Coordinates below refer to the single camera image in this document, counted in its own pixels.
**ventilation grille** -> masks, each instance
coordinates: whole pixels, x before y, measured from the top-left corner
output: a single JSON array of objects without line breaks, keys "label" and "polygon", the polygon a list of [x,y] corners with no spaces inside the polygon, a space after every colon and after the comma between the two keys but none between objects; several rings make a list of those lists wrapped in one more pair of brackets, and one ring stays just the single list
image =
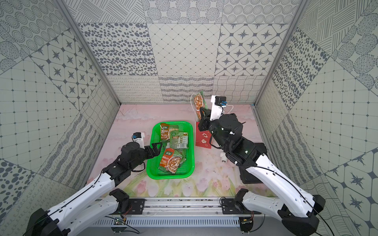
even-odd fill
[{"label": "ventilation grille", "polygon": [[[101,219],[94,223],[94,226],[113,225],[112,219]],[[128,217],[126,224],[139,227],[162,227],[162,226],[239,226],[238,217],[151,217],[141,219],[140,217]]]}]

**black cable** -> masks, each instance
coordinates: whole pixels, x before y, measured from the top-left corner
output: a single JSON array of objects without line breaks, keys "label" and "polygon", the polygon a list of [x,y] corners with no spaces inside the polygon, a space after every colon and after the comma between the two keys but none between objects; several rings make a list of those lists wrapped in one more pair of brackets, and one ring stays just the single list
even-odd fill
[{"label": "black cable", "polygon": [[133,230],[136,231],[136,232],[134,232],[134,233],[136,233],[136,234],[140,234],[140,233],[141,233],[141,232],[139,232],[139,230],[137,230],[137,229],[135,229],[135,228],[129,226],[129,225],[126,224],[125,222],[122,222],[122,221],[120,221],[120,220],[118,220],[118,219],[116,219],[116,218],[114,218],[114,217],[110,217],[110,216],[105,216],[105,217],[111,218],[111,219],[113,219],[113,220],[115,220],[115,221],[119,221],[119,222],[121,222],[123,225],[126,225],[127,227],[132,228]]},{"label": "black cable", "polygon": [[142,172],[146,169],[146,164],[143,162],[143,169],[142,170],[132,170],[131,172]]},{"label": "black cable", "polygon": [[262,222],[261,222],[260,226],[259,226],[257,229],[255,229],[255,230],[248,231],[248,233],[250,233],[250,232],[255,232],[256,230],[258,230],[259,228],[261,228],[261,226],[262,226],[262,224],[264,223],[264,221],[265,221],[265,214],[264,214],[264,218],[262,219]]},{"label": "black cable", "polygon": [[273,170],[270,170],[268,168],[265,168],[265,167],[260,167],[260,166],[252,166],[252,167],[258,167],[258,168],[261,168],[261,169],[265,169],[265,170],[268,170],[270,172],[273,172],[274,174],[278,175],[279,177],[283,178],[284,180],[286,180],[295,190],[297,190],[297,192],[299,193],[299,195],[308,203],[308,205],[316,212],[316,214],[318,214],[318,216],[324,221],[324,223],[327,225],[327,227],[330,229],[331,233],[333,236],[335,236],[335,234],[333,233],[331,227],[328,225],[328,223],[325,221],[325,219],[323,219],[323,217],[319,214],[319,212],[317,212],[315,210],[315,208],[313,206],[311,206],[311,204],[305,199],[305,197],[302,195],[302,193],[290,182],[288,181],[286,178],[284,178],[283,176],[281,176],[280,174],[274,172]]},{"label": "black cable", "polygon": [[209,142],[210,142],[210,145],[213,146],[213,147],[216,148],[216,149],[221,149],[221,147],[217,147],[217,146],[212,145],[212,144],[211,144],[211,140],[212,140],[212,135],[210,136],[210,141],[209,141]]},{"label": "black cable", "polygon": [[224,205],[222,205],[222,203],[220,202],[220,200],[222,200],[222,199],[226,199],[226,197],[221,197],[220,199],[219,199],[219,205],[221,205],[221,206],[223,206],[223,207],[225,207]]},{"label": "black cable", "polygon": [[[100,175],[98,176],[97,180],[95,181],[95,183],[97,183],[97,181],[99,180],[101,174],[102,174],[102,171],[104,170],[105,168],[103,168],[100,172]],[[33,226],[31,226],[30,228],[28,228],[25,233],[22,235],[22,236],[25,236],[25,234],[31,230],[34,226],[36,226],[38,223],[40,223],[41,221],[47,219],[48,217],[50,217],[52,214],[60,211],[63,207],[66,207],[69,203],[71,203],[73,200],[75,200],[76,198],[78,198],[80,195],[82,195],[83,193],[85,193],[86,191],[88,191],[89,189],[91,189],[93,187],[93,185],[91,185],[89,188],[87,188],[84,192],[82,192],[81,194],[77,195],[76,197],[74,197],[74,199],[72,199],[71,201],[69,201],[68,203],[66,203],[64,206],[62,206],[61,208],[59,208],[58,210],[54,211],[53,213],[49,214],[48,216],[46,216],[45,218],[39,220],[38,222],[36,222]]]}]

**orange food package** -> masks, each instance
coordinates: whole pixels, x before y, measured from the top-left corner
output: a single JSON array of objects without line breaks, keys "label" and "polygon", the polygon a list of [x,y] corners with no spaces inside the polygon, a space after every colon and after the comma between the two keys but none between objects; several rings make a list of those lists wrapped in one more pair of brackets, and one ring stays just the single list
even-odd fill
[{"label": "orange food package", "polygon": [[167,148],[160,160],[159,169],[175,174],[180,166],[181,159],[182,155],[178,151],[173,148]]},{"label": "orange food package", "polygon": [[161,141],[169,140],[169,125],[166,123],[160,123],[160,139]]}]

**white cable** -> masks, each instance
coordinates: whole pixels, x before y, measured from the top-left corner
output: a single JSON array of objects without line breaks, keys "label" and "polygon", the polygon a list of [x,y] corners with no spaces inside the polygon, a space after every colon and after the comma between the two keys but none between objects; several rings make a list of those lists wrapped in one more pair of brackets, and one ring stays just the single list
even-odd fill
[{"label": "white cable", "polygon": [[228,106],[232,106],[231,110],[227,113],[227,114],[230,114],[230,112],[234,109],[234,105],[228,105]]},{"label": "white cable", "polygon": [[190,105],[192,106],[192,109],[193,109],[194,113],[196,113],[196,111],[195,111],[194,108],[193,108],[193,104],[192,104],[192,97],[193,97],[193,94],[195,94],[195,93],[192,93],[192,95],[190,96]]}]

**white cylindrical part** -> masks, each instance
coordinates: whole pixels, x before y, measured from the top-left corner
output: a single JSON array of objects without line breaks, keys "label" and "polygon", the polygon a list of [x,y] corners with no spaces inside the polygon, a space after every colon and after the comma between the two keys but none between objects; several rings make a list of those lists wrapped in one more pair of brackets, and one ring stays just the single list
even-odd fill
[{"label": "white cylindrical part", "polygon": [[226,157],[226,154],[224,152],[221,152],[220,153],[220,160],[223,162],[223,163],[226,163],[227,162],[227,157]]}]

